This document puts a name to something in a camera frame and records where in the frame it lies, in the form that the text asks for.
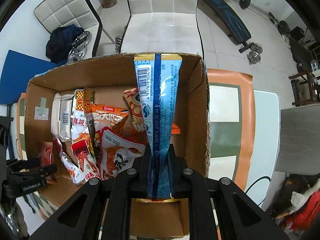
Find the long blue biscuit packet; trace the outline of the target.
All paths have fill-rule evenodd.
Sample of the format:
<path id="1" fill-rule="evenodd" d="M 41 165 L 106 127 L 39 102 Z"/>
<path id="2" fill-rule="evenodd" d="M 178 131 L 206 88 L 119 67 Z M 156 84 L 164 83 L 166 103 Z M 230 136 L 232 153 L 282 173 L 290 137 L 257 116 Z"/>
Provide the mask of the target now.
<path id="1" fill-rule="evenodd" d="M 181 64 L 182 57 L 178 54 L 134 57 L 140 107 L 152 156 L 148 186 L 152 199 L 169 199 L 171 195 L 167 159 Z"/>

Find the red white spicy strip packet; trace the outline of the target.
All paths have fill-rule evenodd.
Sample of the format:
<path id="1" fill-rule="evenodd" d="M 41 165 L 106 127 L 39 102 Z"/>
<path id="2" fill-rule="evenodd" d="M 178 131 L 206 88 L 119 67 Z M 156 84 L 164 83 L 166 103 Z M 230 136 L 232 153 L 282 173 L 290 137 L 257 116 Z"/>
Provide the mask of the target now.
<path id="1" fill-rule="evenodd" d="M 100 171 L 96 161 L 90 153 L 89 146 L 85 139 L 81 139 L 71 144 L 73 155 L 78 160 L 78 167 L 85 181 L 92 178 L 100 178 Z"/>

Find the red white snack packet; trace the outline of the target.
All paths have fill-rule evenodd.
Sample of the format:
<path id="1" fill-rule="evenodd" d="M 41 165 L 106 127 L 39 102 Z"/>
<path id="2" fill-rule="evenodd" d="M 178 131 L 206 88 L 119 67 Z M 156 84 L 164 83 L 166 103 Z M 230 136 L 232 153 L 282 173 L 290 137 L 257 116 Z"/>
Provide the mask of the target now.
<path id="1" fill-rule="evenodd" d="M 59 138 L 55 138 L 53 144 L 59 154 L 59 157 L 68 171 L 69 175 L 71 176 L 71 181 L 75 185 L 79 185 L 83 180 L 84 176 L 80 172 L 80 169 L 73 164 L 71 158 L 63 151 L 62 144 Z"/>

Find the small red snack packet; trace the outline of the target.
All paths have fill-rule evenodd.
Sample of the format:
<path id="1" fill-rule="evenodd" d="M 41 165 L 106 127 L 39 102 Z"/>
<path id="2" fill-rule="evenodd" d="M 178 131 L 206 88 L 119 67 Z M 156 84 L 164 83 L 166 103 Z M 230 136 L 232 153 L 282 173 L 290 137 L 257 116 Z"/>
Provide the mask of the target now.
<path id="1" fill-rule="evenodd" d="M 39 153 L 39 158 L 42 167 L 46 167 L 52 165 L 53 162 L 53 143 L 45 142 L 42 146 L 41 152 Z M 54 174 L 46 177 L 46 181 L 48 184 L 54 185 L 56 183 L 56 178 Z"/>

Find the orange panda snack bag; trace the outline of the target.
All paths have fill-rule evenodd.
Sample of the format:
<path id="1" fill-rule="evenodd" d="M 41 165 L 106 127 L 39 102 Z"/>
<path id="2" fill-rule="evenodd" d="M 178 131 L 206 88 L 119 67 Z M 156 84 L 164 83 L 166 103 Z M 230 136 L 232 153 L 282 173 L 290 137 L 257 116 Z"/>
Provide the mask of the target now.
<path id="1" fill-rule="evenodd" d="M 123 133 L 128 109 L 88 103 L 85 115 L 102 180 L 115 178 L 143 155 L 145 145 L 126 138 Z"/>

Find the white orange spicy snack bag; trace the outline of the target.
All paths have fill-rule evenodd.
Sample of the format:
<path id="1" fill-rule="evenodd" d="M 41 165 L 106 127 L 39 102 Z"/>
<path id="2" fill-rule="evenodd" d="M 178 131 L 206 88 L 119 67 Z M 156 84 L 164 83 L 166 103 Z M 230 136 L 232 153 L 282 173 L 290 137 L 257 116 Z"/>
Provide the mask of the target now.
<path id="1" fill-rule="evenodd" d="M 88 149 L 94 155 L 91 137 L 89 135 L 88 123 L 84 113 L 84 90 L 76 89 L 74 92 L 71 114 L 71 139 L 72 142 L 77 142 L 85 139 L 88 144 Z"/>

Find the white wrapped snack pack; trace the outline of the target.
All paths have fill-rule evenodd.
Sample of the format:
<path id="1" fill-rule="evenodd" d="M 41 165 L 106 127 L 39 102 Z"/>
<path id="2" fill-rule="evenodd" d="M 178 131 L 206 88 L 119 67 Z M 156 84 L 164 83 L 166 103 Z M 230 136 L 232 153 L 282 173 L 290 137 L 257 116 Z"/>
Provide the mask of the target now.
<path id="1" fill-rule="evenodd" d="M 56 93 L 52 104 L 51 133 L 62 142 L 71 141 L 73 97 Z"/>

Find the grey cushion right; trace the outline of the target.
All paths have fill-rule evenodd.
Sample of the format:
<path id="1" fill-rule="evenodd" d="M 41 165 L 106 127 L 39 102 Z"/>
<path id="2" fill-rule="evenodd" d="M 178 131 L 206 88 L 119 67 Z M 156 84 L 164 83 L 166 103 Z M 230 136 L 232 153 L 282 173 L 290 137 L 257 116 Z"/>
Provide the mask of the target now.
<path id="1" fill-rule="evenodd" d="M 281 110 L 277 172 L 319 174 L 319 115 L 318 103 Z"/>

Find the blue floor mat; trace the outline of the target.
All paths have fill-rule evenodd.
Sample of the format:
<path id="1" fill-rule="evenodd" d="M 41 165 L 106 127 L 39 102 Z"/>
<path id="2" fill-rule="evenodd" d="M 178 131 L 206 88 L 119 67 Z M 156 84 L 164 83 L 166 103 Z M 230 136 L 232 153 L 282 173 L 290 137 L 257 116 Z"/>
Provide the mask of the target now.
<path id="1" fill-rule="evenodd" d="M 30 79 L 57 64 L 9 50 L 1 74 L 1 105 L 12 105 L 25 93 Z"/>

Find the checkered orange-edged table mat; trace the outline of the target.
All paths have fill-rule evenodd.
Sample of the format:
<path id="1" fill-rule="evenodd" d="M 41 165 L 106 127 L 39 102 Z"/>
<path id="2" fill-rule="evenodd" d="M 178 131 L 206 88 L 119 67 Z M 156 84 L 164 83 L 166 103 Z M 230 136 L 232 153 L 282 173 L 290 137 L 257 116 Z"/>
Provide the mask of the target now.
<path id="1" fill-rule="evenodd" d="M 187 146 L 199 147 L 195 137 L 204 129 L 200 121 L 187 120 L 187 106 L 176 110 L 180 133 L 171 137 L 176 154 L 194 168 L 208 171 L 212 179 L 231 178 L 240 189 L 248 185 L 255 137 L 255 100 L 252 76 L 230 70 L 208 69 L 209 136 L 207 157 L 197 151 L 186 154 Z"/>

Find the dark blue cloth bundle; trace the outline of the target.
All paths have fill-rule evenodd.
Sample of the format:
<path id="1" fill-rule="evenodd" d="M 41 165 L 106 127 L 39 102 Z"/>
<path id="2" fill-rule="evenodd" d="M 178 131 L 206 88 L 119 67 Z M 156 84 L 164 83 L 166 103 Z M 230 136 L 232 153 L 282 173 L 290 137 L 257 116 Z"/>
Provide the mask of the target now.
<path id="1" fill-rule="evenodd" d="M 83 32 L 83 28 L 74 24 L 59 27 L 52 31 L 46 45 L 46 57 L 58 66 L 65 64 L 68 60 L 72 43 Z"/>

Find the chrome weight plates on chair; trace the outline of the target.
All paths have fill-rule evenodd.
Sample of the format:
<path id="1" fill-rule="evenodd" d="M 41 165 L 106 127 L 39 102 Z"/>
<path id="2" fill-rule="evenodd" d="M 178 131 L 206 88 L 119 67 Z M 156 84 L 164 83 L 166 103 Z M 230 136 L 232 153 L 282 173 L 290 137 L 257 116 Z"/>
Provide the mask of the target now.
<path id="1" fill-rule="evenodd" d="M 80 61 L 87 53 L 88 45 L 92 39 L 92 34 L 89 31 L 81 33 L 71 44 L 71 50 L 68 54 L 67 63 Z"/>

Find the chrome dumbbell pair right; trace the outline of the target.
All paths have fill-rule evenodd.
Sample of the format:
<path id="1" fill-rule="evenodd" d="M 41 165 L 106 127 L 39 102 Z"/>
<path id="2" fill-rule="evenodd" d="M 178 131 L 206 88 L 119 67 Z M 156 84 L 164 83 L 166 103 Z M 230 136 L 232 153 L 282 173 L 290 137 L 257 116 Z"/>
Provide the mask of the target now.
<path id="1" fill-rule="evenodd" d="M 251 51 L 247 54 L 247 59 L 250 64 L 257 64 L 261 61 L 261 54 L 263 53 L 263 48 L 258 43 L 247 43 L 244 42 L 242 47 L 239 49 L 240 53 L 250 49 Z"/>

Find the white quilted chair left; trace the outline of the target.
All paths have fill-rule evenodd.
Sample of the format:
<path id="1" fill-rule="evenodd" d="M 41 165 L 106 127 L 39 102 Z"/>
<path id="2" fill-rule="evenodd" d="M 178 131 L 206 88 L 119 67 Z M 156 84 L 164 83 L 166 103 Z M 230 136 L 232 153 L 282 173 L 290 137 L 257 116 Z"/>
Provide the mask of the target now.
<path id="1" fill-rule="evenodd" d="M 44 0 L 34 15 L 49 33 L 71 24 L 89 31 L 92 39 L 84 58 L 96 57 L 103 24 L 90 0 Z"/>

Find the white quilted chair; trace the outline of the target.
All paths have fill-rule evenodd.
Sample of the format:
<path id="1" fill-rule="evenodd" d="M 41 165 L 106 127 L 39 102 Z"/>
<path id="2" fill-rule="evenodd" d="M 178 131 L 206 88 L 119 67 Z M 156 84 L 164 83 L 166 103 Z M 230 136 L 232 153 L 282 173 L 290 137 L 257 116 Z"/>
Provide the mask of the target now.
<path id="1" fill-rule="evenodd" d="M 196 17 L 198 0 L 127 0 L 130 19 L 122 53 L 185 53 L 203 56 Z"/>
<path id="2" fill-rule="evenodd" d="M 92 39 L 84 58 L 96 57 L 103 24 L 90 0 L 44 0 L 34 15 L 49 33 L 71 24 L 89 31 Z"/>

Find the white quilted chair centre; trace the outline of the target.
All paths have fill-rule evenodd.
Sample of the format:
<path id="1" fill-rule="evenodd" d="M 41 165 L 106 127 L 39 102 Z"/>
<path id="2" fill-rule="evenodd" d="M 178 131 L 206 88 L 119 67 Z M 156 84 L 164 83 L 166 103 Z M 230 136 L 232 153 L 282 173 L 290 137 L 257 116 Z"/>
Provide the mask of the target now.
<path id="1" fill-rule="evenodd" d="M 203 56 L 196 17 L 198 0 L 127 0 L 130 19 L 122 53 L 185 53 Z"/>

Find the black barbell plate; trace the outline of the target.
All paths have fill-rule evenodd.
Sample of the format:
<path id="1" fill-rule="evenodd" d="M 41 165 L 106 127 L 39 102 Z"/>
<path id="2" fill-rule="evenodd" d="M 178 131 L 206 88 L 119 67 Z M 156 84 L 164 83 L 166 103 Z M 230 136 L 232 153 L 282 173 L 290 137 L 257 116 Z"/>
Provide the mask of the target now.
<path id="1" fill-rule="evenodd" d="M 240 8 L 245 10 L 249 7 L 251 0 L 239 0 Z"/>

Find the black blue workout bench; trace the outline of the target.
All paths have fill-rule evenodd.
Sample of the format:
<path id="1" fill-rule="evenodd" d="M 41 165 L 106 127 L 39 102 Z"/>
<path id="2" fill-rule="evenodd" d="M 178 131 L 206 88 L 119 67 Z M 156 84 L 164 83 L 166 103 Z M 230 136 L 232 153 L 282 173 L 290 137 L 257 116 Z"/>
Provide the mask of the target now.
<path id="1" fill-rule="evenodd" d="M 248 45 L 251 33 L 238 14 L 224 0 L 203 0 L 231 32 L 231 35 L 239 44 Z"/>

